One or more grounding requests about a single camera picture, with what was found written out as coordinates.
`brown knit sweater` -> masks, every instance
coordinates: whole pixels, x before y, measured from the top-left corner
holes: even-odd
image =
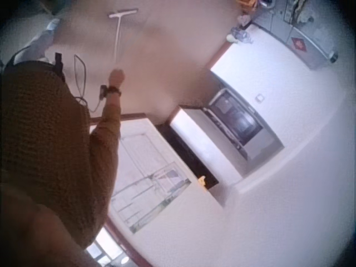
[[[120,108],[108,105],[89,134],[88,109],[42,62],[1,80],[2,185],[54,211],[86,248],[103,226],[117,170]]]

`hand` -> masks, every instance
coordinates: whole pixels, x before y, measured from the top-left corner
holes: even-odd
[[[124,80],[125,80],[125,74],[123,70],[113,70],[109,76],[109,86],[120,88]]]

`red sticker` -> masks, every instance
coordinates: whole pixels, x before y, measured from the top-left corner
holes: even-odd
[[[306,52],[306,46],[305,46],[305,43],[304,43],[304,40],[303,40],[303,39],[300,39],[300,38],[293,38],[293,37],[292,37],[291,40],[292,40],[293,43],[294,43],[295,49],[298,49],[298,50],[301,50],[301,51]]]

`sleeve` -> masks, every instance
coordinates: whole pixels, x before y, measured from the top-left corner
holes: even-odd
[[[97,204],[107,210],[118,166],[121,109],[104,107],[100,122],[90,134],[90,163]]]

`wristwatch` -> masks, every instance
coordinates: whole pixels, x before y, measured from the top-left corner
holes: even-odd
[[[119,96],[121,96],[120,89],[116,88],[115,86],[107,87],[106,85],[102,85],[102,86],[100,86],[99,99],[103,100],[104,97],[106,97],[108,93],[117,93]]]

